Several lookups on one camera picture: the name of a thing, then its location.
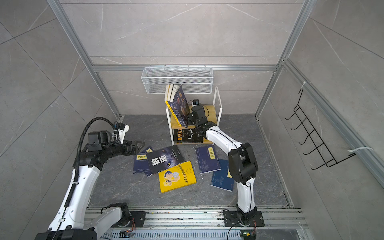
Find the blue book yellow label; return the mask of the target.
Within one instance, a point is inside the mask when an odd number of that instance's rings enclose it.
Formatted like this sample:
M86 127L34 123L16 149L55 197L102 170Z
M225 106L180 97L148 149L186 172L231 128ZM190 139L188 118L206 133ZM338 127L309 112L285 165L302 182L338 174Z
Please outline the blue book yellow label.
M234 179L229 171L229 161L219 159L219 164L221 169L213 172L211 186L232 192L234 188Z

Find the black book lower shelf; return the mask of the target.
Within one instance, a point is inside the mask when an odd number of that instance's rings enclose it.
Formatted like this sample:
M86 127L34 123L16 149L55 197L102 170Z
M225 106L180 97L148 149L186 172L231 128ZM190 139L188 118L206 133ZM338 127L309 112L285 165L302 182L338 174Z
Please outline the black book lower shelf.
M198 136L195 129L174 129L174 144L202 144L203 137Z

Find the wooden two-tier shelf rack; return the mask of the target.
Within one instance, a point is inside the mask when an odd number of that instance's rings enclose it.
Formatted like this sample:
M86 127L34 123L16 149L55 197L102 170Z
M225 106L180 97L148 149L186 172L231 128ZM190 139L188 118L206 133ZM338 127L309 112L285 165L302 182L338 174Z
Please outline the wooden two-tier shelf rack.
M168 125L170 129L170 136L171 136L171 141L172 145L175 144L213 144L211 141L203 138L202 141L200 142L182 142L181 140L179 141L178 139L181 139L181 137L178 137L178 132L181 129L193 129L195 126L188 126L187 128L184 128L183 126L179 126L179 119L175 117L173 114L173 111L169 108L169 104L167 104L166 108L166 114L167 114L167 120L168 120ZM222 106L222 100L220 97L220 92L219 88L215 87L215 94L214 94L214 100L213 100L213 105L208 105L204 106L204 109L207 114L207 119L208 121L213 122L217 126L220 123L220 119L222 116L222 111L223 111L223 106Z

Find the black wall hook rack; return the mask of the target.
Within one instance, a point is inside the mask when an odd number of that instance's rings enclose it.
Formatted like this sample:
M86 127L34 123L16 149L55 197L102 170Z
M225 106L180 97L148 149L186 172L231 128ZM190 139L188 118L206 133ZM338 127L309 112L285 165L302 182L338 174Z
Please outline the black wall hook rack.
M326 142L321 137L320 132L315 128L314 124L311 122L308 115L305 113L303 108L300 106L300 101L303 96L303 89L300 89L298 94L299 98L297 104L293 108L293 113L285 118L286 121L290 121L292 119L298 120L299 123L294 128L290 128L291 131L296 131L297 129L303 129L306 133L306 137L303 141L299 142L300 146L304 146L307 142L310 142L313 148L309 152L303 152L304 156L309 156L312 153L317 153L320 156L321 164L318 167L310 167L311 170L318 170L322 167L331 168L335 165L338 165L346 160L355 157L355 153L349 153L348 156L342 160L337 160L330 148L326 144Z

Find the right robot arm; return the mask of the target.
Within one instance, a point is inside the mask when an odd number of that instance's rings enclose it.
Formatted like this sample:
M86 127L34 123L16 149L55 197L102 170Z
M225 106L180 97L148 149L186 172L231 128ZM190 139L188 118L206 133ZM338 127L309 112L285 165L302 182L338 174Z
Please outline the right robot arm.
M258 211L254 197L254 182L259 170L254 150L249 143L240 143L225 134L206 117L205 107L194 105L188 115L189 124L198 135L217 145L228 156L229 173L237 184L236 212L224 213L233 226L264 227L264 218Z

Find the navy book yellow label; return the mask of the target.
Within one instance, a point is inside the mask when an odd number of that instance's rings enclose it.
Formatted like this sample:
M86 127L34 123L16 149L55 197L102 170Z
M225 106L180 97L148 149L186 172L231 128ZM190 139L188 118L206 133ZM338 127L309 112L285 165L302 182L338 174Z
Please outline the navy book yellow label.
M201 174L221 170L220 162L213 145L199 147L196 149L196 153Z

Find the dark blue book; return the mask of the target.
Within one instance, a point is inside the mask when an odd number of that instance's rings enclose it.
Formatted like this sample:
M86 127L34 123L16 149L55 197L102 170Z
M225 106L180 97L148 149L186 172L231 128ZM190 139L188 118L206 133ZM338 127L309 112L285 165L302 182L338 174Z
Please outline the dark blue book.
M147 178L149 178L152 175L152 171L149 166L149 162L147 159L147 153L153 152L152 147L145 148L141 153L139 153L136 158L134 159L134 167L133 167L133 173L144 173Z

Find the yellow cartoon book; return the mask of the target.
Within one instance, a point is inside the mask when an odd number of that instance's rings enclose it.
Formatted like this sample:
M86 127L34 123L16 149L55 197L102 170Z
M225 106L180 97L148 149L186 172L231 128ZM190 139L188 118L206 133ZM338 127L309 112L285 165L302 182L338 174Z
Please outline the yellow cartoon book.
M183 188L197 183L192 163L181 163L158 173L161 193Z

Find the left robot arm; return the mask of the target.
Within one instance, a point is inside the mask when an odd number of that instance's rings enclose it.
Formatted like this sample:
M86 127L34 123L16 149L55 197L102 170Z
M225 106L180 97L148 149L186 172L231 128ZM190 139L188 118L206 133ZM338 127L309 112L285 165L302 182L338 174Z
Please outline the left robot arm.
M100 215L85 223L85 214L98 177L107 160L116 156L135 156L145 146L141 141L124 141L104 146L100 151L81 151L74 162L73 176L65 198L48 230L37 240L99 240L112 226L127 227L133 218L126 203L103 207Z

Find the black book white characters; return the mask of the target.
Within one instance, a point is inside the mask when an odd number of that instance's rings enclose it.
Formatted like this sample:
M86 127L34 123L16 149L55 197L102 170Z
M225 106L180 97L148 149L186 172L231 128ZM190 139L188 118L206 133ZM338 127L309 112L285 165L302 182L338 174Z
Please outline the black book white characters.
M176 145L147 153L147 160L152 174L168 170L185 161Z

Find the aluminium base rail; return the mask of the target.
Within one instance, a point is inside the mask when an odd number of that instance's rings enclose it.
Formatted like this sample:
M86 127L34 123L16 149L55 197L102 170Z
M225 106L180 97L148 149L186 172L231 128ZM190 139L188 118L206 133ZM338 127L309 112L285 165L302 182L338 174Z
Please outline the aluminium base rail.
M98 233L100 240L312 240L300 209L260 207L248 222L236 209L214 207L130 207L131 221Z

